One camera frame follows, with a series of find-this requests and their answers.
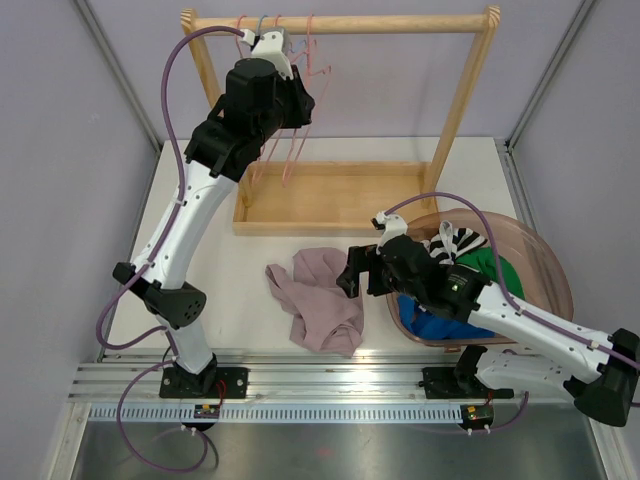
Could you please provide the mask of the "pink tank top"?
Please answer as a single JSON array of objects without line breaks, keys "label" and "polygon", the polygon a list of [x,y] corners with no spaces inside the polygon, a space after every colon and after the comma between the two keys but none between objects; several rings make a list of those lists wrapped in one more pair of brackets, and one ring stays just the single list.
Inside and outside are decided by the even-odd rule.
[{"label": "pink tank top", "polygon": [[290,340],[298,346],[351,357],[362,344],[362,298],[348,298],[336,284],[346,262],[345,252],[320,247],[299,250],[291,274],[277,264],[265,267],[272,296],[293,316]]}]

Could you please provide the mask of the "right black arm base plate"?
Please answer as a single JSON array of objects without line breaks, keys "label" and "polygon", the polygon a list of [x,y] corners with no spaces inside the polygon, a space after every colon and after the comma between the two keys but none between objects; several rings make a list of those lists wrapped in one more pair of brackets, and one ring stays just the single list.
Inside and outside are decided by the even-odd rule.
[{"label": "right black arm base plate", "polygon": [[512,389],[490,389],[475,377],[458,379],[454,367],[425,367],[418,382],[427,399],[513,399]]}]

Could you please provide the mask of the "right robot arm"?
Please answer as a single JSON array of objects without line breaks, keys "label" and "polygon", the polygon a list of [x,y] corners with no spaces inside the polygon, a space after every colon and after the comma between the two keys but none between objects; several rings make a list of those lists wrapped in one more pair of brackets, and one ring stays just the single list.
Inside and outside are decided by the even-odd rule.
[{"label": "right robot arm", "polygon": [[354,298],[367,273],[372,296],[404,294],[436,316],[490,330],[533,350],[499,354],[464,350],[454,384],[466,396],[485,388],[529,392],[571,402],[600,423],[623,427],[639,380],[639,337],[612,334],[564,320],[527,302],[465,265],[441,265],[424,246],[402,234],[383,245],[354,246],[336,283]]}]

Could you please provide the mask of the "blue wire hanger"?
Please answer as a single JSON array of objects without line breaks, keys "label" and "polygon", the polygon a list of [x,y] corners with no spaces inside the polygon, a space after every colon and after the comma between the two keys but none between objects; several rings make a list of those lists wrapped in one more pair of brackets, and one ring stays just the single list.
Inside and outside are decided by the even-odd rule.
[{"label": "blue wire hanger", "polygon": [[[260,36],[263,33],[262,23],[265,18],[267,18],[267,15],[262,15],[256,24],[255,33],[257,36]],[[298,41],[296,44],[294,44],[293,42],[289,42],[289,46],[286,49],[286,53],[291,55],[297,55],[297,54],[301,54],[306,48],[307,48],[306,39],[302,39]]]}]

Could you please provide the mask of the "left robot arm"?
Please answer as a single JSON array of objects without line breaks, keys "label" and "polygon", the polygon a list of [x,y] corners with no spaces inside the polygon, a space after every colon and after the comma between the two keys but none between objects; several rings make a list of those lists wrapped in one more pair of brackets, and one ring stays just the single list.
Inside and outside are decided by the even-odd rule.
[{"label": "left robot arm", "polygon": [[260,58],[237,61],[225,93],[181,154],[185,185],[177,191],[178,213],[164,215],[134,261],[115,266],[114,278],[129,285],[177,347],[176,361],[163,374],[161,397],[217,395],[217,359],[199,320],[207,297],[187,282],[189,264],[216,210],[263,145],[281,129],[310,124],[314,106],[297,66]]}]

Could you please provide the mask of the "blue tank top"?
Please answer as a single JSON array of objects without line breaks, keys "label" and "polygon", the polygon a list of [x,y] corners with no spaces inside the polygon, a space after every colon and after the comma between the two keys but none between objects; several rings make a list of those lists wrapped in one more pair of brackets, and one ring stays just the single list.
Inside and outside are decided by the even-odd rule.
[{"label": "blue tank top", "polygon": [[495,333],[454,320],[439,318],[422,310],[406,295],[397,297],[399,318],[403,327],[423,340],[469,340],[494,338]]}]

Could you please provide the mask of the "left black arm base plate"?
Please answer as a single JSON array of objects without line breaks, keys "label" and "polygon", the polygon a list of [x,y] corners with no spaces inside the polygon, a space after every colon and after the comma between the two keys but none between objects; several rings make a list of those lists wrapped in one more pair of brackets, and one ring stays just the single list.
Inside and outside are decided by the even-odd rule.
[{"label": "left black arm base plate", "polygon": [[192,374],[180,366],[163,369],[159,397],[163,399],[245,399],[249,370],[244,367],[206,368]]}]

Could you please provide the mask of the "green tank top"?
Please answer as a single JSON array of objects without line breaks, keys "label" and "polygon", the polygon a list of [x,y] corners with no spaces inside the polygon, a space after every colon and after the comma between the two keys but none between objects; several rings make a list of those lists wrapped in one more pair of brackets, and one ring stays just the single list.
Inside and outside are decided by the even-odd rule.
[{"label": "green tank top", "polygon": [[[470,253],[466,253],[457,259],[457,263],[479,271],[494,282],[499,280],[495,257],[489,247],[479,248]],[[515,268],[504,257],[500,257],[500,265],[508,292],[524,300],[525,293],[523,285]]]}]

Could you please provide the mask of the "black white striped tank top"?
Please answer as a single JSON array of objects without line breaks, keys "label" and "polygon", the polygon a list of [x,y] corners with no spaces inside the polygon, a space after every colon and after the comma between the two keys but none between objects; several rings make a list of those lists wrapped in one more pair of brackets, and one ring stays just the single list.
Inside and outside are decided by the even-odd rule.
[{"label": "black white striped tank top", "polygon": [[458,228],[442,221],[437,233],[421,243],[438,264],[453,265],[460,256],[484,247],[488,240],[470,228]]}]

